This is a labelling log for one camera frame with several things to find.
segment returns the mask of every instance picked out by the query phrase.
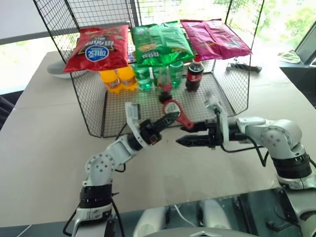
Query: yellow soda bottle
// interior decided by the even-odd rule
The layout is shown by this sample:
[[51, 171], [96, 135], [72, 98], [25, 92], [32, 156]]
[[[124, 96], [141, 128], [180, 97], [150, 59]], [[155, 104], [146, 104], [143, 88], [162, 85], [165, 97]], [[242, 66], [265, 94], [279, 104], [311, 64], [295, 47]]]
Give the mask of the yellow soda bottle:
[[126, 90], [134, 91], [137, 87], [135, 73], [130, 65], [118, 69], [118, 77], [121, 80], [122, 86]]
[[123, 89], [122, 83], [115, 70], [100, 71], [99, 73], [108, 91], [118, 94]]

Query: wire mesh basket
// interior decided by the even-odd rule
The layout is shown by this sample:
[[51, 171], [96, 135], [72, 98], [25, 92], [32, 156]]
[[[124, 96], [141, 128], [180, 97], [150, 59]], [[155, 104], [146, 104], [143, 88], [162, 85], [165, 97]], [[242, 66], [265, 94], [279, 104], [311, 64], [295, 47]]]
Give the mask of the wire mesh basket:
[[[35, 6], [60, 53], [67, 62], [82, 28], [109, 27], [128, 23], [130, 27], [162, 23], [179, 19], [209, 20], [221, 18], [252, 48], [264, 0], [33, 0]], [[135, 50], [129, 33], [129, 62], [134, 63]], [[229, 67], [232, 60], [203, 62], [204, 73], [199, 93], [193, 96], [184, 86], [173, 92], [184, 111], [193, 120], [207, 119], [203, 108], [203, 93], [212, 88], [213, 94], [224, 105], [229, 116], [248, 108], [251, 56], [238, 58], [238, 67]], [[125, 124], [124, 102], [141, 103], [144, 118], [159, 118], [155, 109], [157, 91], [149, 93], [124, 91], [119, 95], [108, 93], [98, 72], [71, 73], [73, 86], [88, 132], [96, 137], [118, 134]]]

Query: green chip bag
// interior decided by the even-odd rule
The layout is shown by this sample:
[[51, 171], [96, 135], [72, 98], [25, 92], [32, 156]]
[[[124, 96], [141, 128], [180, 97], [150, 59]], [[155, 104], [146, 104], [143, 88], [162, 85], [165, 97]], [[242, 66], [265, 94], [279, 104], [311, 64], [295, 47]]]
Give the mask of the green chip bag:
[[194, 58], [178, 22], [133, 28], [139, 67], [161, 67]]

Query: table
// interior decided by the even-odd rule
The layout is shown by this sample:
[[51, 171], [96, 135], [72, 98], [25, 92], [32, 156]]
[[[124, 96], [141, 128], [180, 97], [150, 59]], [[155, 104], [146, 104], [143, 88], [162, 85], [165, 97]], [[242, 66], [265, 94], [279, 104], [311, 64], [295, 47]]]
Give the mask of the table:
[[[46, 72], [55, 60], [56, 52], [45, 56], [0, 132], [0, 227], [67, 220], [79, 202], [87, 159], [114, 140], [88, 134], [71, 81]], [[251, 76], [249, 96], [249, 109], [240, 116], [297, 122], [302, 143], [316, 158], [316, 110], [277, 64]], [[127, 163], [125, 173], [114, 173], [120, 212], [278, 186], [271, 160], [263, 168], [254, 151], [177, 145], [185, 134], [166, 129], [159, 143]]]

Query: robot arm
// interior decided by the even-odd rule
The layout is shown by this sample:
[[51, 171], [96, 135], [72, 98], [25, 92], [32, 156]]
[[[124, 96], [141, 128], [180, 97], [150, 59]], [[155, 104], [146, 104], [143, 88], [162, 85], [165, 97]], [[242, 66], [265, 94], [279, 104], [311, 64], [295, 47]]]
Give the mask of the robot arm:
[[221, 105], [212, 98], [206, 102], [209, 110], [217, 116], [216, 122], [198, 122], [193, 129], [198, 132], [208, 130], [207, 135], [188, 135], [177, 140], [186, 147], [221, 146], [225, 152], [238, 152], [253, 148], [227, 151], [223, 144], [229, 141], [253, 143], [268, 149], [277, 172], [277, 179], [284, 188], [286, 201], [291, 206], [291, 214], [301, 227], [304, 237], [316, 236], [316, 175], [311, 168], [311, 160], [301, 144], [302, 132], [292, 121], [267, 120], [264, 118], [238, 118], [229, 124]]
[[169, 113], [156, 122], [147, 119], [138, 124], [139, 105], [128, 102], [125, 104], [125, 111], [127, 124], [133, 133], [121, 136], [105, 151], [93, 155], [87, 161], [87, 179], [82, 183], [80, 203], [74, 215], [73, 233], [66, 232], [67, 226], [63, 230], [68, 236], [87, 236], [85, 230], [89, 231], [89, 236], [91, 233], [96, 236], [112, 236], [114, 221], [111, 219], [111, 210], [112, 207], [116, 210], [116, 206], [112, 200], [111, 174], [139, 150], [160, 141], [160, 132], [171, 125], [179, 115], [178, 112]]

